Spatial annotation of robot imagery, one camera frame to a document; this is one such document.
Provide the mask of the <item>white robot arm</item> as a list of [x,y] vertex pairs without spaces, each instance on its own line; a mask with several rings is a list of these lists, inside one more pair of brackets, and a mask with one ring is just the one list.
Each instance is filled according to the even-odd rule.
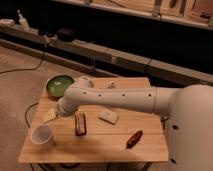
[[58,100],[55,114],[71,116],[81,105],[169,116],[168,171],[213,171],[213,86],[98,89],[81,77]]

